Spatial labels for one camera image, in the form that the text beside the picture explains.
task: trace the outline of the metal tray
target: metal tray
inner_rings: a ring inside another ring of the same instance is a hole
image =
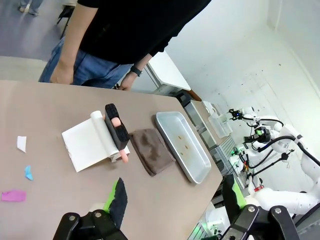
[[[211,170],[210,160],[185,117],[177,111],[158,112],[156,125],[187,178],[202,183]]]

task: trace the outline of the brown towel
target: brown towel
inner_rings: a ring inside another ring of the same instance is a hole
[[[131,142],[142,165],[152,177],[176,161],[157,129],[135,131],[131,134]]]

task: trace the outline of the blue paper scrap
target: blue paper scrap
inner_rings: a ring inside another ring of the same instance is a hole
[[[34,178],[32,177],[31,174],[31,166],[26,166],[24,169],[24,176],[29,179],[29,180],[33,180]]]

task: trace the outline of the gray tabletop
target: gray tabletop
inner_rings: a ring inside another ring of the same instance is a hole
[[[150,177],[130,143],[128,164],[105,160],[76,173],[61,133],[109,103],[115,103],[129,132],[154,128],[157,112],[179,111],[188,118],[179,102],[166,96],[0,81],[0,191],[27,192],[25,202],[0,201],[0,239],[52,239],[63,214],[83,216],[106,201],[118,177],[128,195],[121,226],[128,239],[188,238],[222,180],[202,142],[212,170],[199,185],[191,184],[177,163]],[[17,149],[17,136],[27,136],[26,153]],[[27,165],[33,181],[24,176]]]

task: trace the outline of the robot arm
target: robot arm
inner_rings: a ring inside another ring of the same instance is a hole
[[[295,142],[303,152],[301,168],[314,182],[311,191],[308,193],[273,191],[270,188],[263,188],[250,197],[258,200],[258,203],[265,210],[270,210],[274,205],[283,205],[287,207],[290,213],[305,214],[310,208],[314,207],[320,200],[320,161],[314,157],[312,149],[303,136],[293,126],[284,125],[277,117],[258,117],[252,107],[240,110],[230,109],[229,113],[232,114],[232,120],[243,120],[250,123],[251,126],[254,125],[255,134],[245,137],[257,150],[256,152],[246,151],[250,162],[257,165],[270,149],[279,154],[286,153],[289,144]],[[264,129],[262,123],[271,126],[273,129]]]

